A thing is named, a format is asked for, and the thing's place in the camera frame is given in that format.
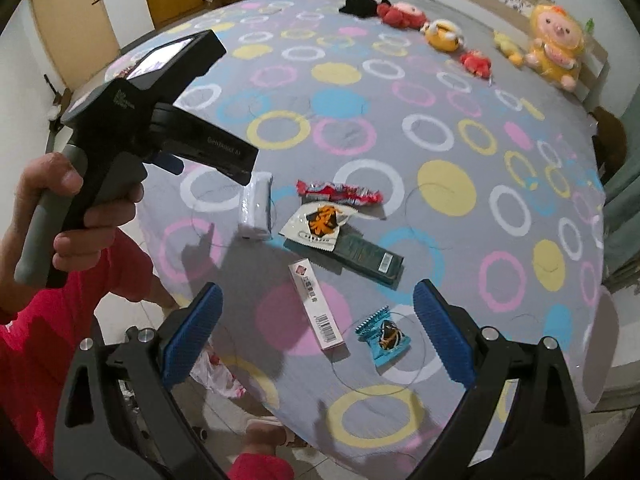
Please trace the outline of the person left hand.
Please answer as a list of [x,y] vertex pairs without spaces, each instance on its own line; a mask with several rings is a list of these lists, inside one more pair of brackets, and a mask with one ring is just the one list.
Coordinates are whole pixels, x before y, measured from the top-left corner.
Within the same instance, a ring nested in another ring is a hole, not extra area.
[[81,229],[88,209],[125,198],[130,188],[146,178],[142,160],[130,153],[105,158],[88,156],[81,148],[68,144],[63,155],[84,183],[73,197],[59,196],[51,191],[41,195],[14,273],[15,281],[22,285],[62,287],[66,274],[53,266],[53,244],[58,233]]

